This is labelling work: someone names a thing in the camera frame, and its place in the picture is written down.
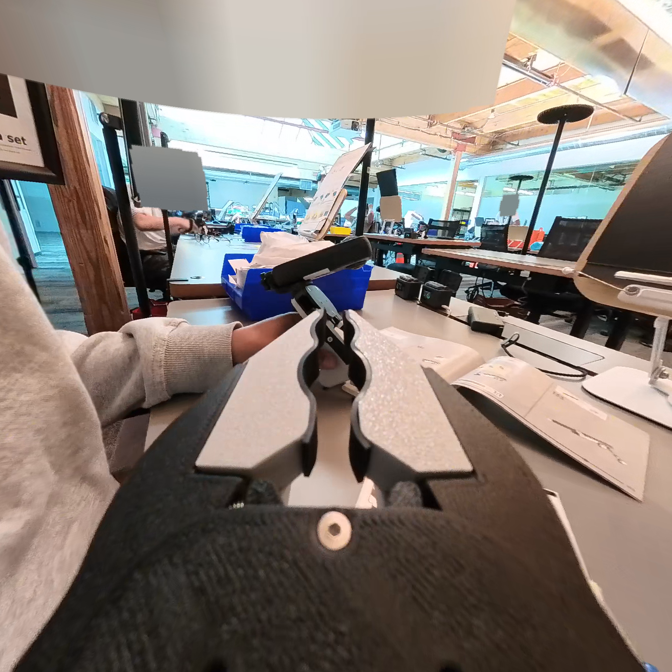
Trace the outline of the person's left forearm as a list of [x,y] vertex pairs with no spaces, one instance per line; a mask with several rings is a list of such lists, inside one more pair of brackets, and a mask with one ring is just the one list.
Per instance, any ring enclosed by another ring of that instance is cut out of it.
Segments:
[[195,326],[153,317],[90,337],[57,335],[106,427],[139,408],[217,385],[234,366],[232,336],[240,328],[238,322]]

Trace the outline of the black floor lamp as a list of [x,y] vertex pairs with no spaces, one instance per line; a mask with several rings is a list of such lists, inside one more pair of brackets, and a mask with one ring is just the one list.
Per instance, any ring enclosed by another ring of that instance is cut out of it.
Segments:
[[560,141],[562,138],[562,133],[567,124],[573,124],[576,122],[582,122],[592,116],[594,112],[594,107],[588,104],[568,104],[568,105],[559,105],[556,107],[551,107],[543,112],[539,113],[537,121],[539,124],[545,126],[556,126],[556,132],[554,139],[550,148],[550,153],[548,156],[548,161],[544,174],[542,176],[542,181],[540,183],[540,188],[538,190],[538,195],[533,206],[532,216],[530,223],[528,224],[527,234],[524,240],[523,245],[523,254],[526,254],[529,250],[532,234],[535,230],[538,216],[540,214],[540,209],[542,206],[542,200],[547,189],[548,182],[550,180],[550,174],[554,166],[556,155],[559,149]]

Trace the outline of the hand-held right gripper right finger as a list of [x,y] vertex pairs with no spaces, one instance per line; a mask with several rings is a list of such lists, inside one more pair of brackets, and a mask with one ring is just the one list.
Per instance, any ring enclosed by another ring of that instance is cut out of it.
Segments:
[[472,462],[420,363],[352,310],[343,314],[349,348],[349,463],[357,481],[432,481],[469,477]]

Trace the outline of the black power adapter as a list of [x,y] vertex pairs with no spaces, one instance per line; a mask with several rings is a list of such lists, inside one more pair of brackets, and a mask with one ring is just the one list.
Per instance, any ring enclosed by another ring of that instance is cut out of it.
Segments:
[[496,310],[472,304],[468,309],[466,323],[476,333],[501,337],[505,323]]

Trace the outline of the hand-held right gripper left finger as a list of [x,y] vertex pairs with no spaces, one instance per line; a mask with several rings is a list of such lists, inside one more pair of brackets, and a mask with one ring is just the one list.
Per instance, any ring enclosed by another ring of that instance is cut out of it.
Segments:
[[196,459],[196,471],[268,481],[282,491],[316,463],[316,399],[323,311],[250,357]]

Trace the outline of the white plastic bags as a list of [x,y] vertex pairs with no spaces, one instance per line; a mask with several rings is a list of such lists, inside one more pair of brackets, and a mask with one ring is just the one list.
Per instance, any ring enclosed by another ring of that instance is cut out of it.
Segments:
[[232,268],[229,278],[235,278],[234,283],[243,287],[250,269],[272,269],[287,261],[331,246],[332,243],[329,241],[311,241],[287,232],[262,232],[260,246],[251,260],[229,260]]

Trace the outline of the person's grey sweatshirt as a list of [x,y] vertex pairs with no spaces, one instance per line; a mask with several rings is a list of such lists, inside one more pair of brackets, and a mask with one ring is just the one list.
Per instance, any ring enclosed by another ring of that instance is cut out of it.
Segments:
[[118,489],[102,423],[147,391],[151,320],[79,339],[50,324],[1,231],[1,670],[11,671],[79,571]]

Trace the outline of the open instruction booklet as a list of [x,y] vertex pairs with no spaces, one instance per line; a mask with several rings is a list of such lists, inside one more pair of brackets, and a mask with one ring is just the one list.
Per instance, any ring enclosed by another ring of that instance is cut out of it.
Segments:
[[518,359],[501,356],[454,381],[480,394],[568,458],[643,502],[650,436]]

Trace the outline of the white paper booklet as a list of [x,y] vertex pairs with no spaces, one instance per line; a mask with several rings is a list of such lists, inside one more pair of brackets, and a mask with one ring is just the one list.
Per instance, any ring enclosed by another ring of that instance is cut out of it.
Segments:
[[424,369],[434,370],[452,384],[485,363],[473,348],[434,337],[425,337],[395,327],[381,330],[399,349]]

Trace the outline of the wooden post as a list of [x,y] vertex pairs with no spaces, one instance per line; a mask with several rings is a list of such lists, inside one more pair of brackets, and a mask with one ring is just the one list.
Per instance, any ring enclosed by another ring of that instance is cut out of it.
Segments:
[[102,183],[81,105],[72,89],[46,85],[64,185],[49,186],[89,335],[130,319]]

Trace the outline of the person's left hand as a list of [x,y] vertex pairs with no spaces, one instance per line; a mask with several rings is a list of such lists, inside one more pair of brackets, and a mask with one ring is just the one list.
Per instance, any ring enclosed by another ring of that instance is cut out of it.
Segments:
[[301,320],[302,317],[297,313],[286,313],[235,328],[231,332],[232,365],[246,362]]

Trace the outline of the black pole stand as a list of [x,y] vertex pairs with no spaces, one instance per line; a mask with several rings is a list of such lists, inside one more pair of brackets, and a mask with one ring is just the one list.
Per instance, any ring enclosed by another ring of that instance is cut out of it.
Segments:
[[139,108],[135,101],[124,98],[119,98],[119,108],[118,113],[102,113],[99,119],[112,172],[130,270],[139,302],[140,317],[148,318],[152,315],[152,304],[131,208],[134,176],[130,160],[130,146],[133,140],[142,142]]
[[365,122],[365,145],[366,152],[363,155],[361,162],[361,177],[359,183],[358,203],[357,203],[357,219],[355,235],[361,237],[364,235],[366,214],[368,211],[367,198],[368,188],[370,182],[370,167],[372,162],[372,151],[374,147],[374,132],[376,119],[368,118]]

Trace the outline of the black mesh office chair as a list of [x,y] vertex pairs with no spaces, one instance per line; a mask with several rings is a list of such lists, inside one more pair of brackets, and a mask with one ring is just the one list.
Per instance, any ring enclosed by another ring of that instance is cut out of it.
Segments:
[[508,224],[483,223],[481,226],[478,250],[507,253],[508,234]]
[[[557,216],[536,258],[576,262],[601,221]],[[523,292],[521,305],[527,311],[528,321],[533,323],[538,323],[543,315],[578,315],[588,305],[574,280],[566,275],[533,272],[525,281]]]

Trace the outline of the tilted picture board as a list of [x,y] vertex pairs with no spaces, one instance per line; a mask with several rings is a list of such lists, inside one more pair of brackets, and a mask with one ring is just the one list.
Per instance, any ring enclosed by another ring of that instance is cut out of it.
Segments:
[[330,229],[347,196],[345,189],[349,176],[370,154],[372,143],[341,155],[318,185],[297,235],[307,240],[322,240]]

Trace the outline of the white tablet stand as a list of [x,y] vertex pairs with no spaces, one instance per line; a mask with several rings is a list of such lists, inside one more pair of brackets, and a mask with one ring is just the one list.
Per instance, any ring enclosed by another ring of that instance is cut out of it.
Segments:
[[618,271],[615,307],[654,316],[649,371],[616,366],[582,384],[593,397],[671,428],[671,368],[663,354],[671,325],[671,276]]

